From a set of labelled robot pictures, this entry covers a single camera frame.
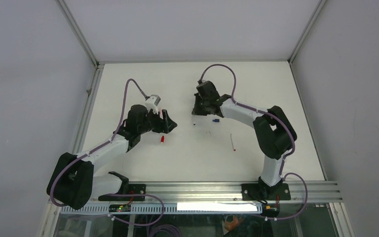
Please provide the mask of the white red-tip pen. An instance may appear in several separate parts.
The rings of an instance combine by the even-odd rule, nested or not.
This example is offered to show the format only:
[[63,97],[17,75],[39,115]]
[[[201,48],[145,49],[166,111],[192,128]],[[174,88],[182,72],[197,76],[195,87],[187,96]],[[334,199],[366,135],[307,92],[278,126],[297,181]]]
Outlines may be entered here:
[[235,148],[235,146],[234,146],[234,141],[233,141],[233,136],[232,136],[232,134],[230,134],[230,141],[231,141],[231,146],[232,146],[233,151],[236,151],[236,148]]

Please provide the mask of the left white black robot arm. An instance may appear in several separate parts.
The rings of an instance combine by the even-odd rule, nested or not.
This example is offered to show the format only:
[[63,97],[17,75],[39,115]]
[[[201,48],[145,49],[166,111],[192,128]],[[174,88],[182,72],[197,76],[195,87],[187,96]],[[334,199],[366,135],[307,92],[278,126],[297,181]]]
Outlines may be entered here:
[[59,207],[75,210],[89,200],[124,200],[130,194],[129,179],[115,171],[96,175],[103,166],[131,151],[147,132],[168,134],[178,125],[166,109],[155,112],[143,105],[133,105],[127,118],[105,142],[97,147],[77,153],[63,153],[54,168],[46,193]]

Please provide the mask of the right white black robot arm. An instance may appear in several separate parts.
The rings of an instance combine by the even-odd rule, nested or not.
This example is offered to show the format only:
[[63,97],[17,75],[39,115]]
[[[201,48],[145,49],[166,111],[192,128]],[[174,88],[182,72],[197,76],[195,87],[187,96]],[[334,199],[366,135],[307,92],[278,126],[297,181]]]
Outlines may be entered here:
[[228,94],[219,95],[215,85],[208,80],[200,80],[196,89],[193,115],[233,119],[254,129],[265,159],[258,186],[251,191],[251,196],[273,199],[283,184],[281,175],[285,158],[294,150],[297,139],[283,110],[279,106],[273,106],[261,111],[242,105]]

